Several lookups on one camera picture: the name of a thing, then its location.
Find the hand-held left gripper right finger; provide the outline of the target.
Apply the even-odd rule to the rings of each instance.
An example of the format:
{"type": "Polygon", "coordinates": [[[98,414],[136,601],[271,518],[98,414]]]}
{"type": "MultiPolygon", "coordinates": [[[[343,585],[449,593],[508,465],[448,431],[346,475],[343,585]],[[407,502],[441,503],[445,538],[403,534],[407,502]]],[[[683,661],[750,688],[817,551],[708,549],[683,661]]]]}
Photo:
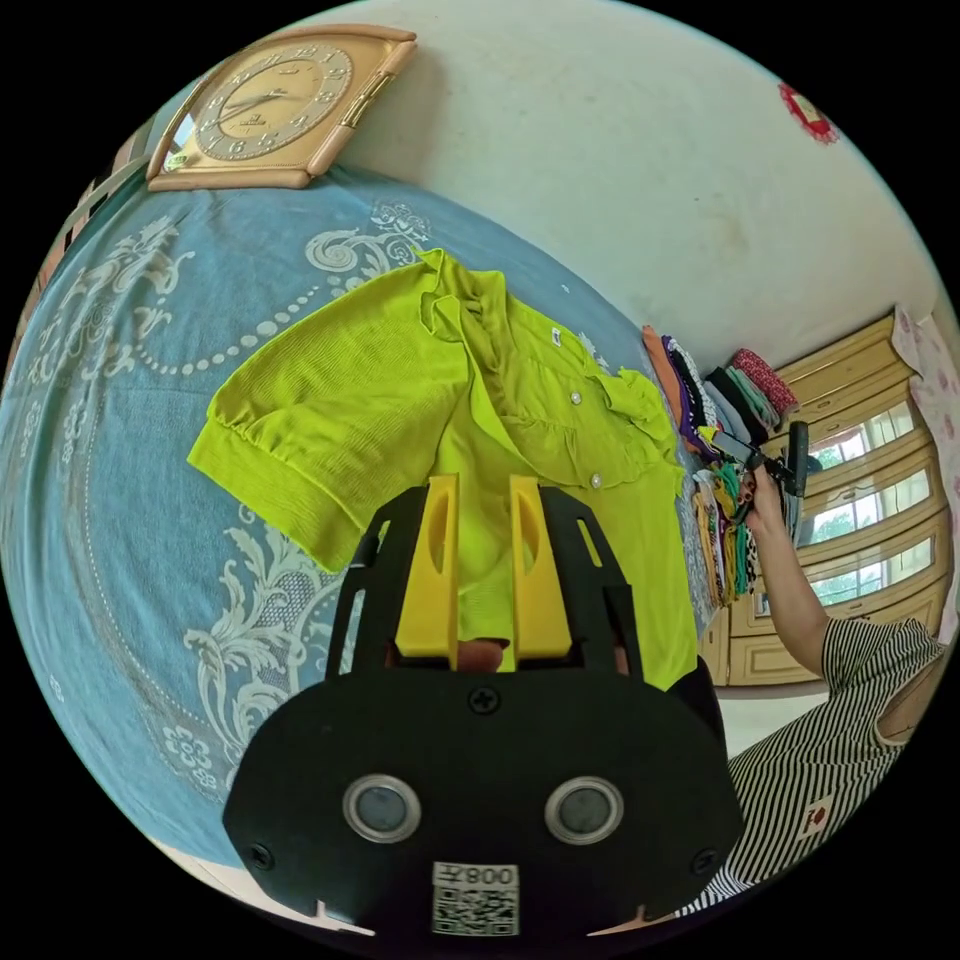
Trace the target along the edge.
{"type": "Polygon", "coordinates": [[[509,483],[513,638],[517,669],[559,663],[572,648],[563,592],[540,486],[513,475],[509,483]]]}

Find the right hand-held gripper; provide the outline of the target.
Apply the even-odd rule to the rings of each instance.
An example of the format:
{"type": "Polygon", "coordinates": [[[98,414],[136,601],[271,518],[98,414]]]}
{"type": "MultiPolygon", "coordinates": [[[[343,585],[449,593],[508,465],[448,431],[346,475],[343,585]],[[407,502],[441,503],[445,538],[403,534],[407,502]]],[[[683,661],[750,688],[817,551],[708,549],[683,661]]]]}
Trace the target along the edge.
{"type": "Polygon", "coordinates": [[[771,456],[760,448],[742,442],[721,428],[702,426],[697,428],[701,444],[714,444],[720,458],[753,472],[763,465],[768,475],[778,486],[784,523],[797,524],[797,429],[790,428],[787,443],[780,454],[771,456]]]}

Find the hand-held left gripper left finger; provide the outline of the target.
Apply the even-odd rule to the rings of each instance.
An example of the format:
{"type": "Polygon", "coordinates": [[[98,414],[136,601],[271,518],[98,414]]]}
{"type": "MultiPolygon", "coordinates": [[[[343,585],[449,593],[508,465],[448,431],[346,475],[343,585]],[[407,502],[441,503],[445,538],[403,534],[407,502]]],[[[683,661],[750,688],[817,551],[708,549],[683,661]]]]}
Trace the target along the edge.
{"type": "Polygon", "coordinates": [[[457,666],[459,479],[432,477],[417,522],[395,646],[407,660],[457,666]]]}

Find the person's right hand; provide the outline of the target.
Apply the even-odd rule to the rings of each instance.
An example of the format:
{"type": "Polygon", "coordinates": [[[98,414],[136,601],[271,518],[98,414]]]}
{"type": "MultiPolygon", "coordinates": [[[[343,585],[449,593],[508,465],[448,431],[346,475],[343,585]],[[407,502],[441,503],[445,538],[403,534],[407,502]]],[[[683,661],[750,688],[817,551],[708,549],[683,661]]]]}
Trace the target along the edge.
{"type": "Polygon", "coordinates": [[[752,499],[745,523],[758,547],[775,540],[785,540],[787,529],[779,487],[766,467],[758,465],[751,472],[752,499]]]}

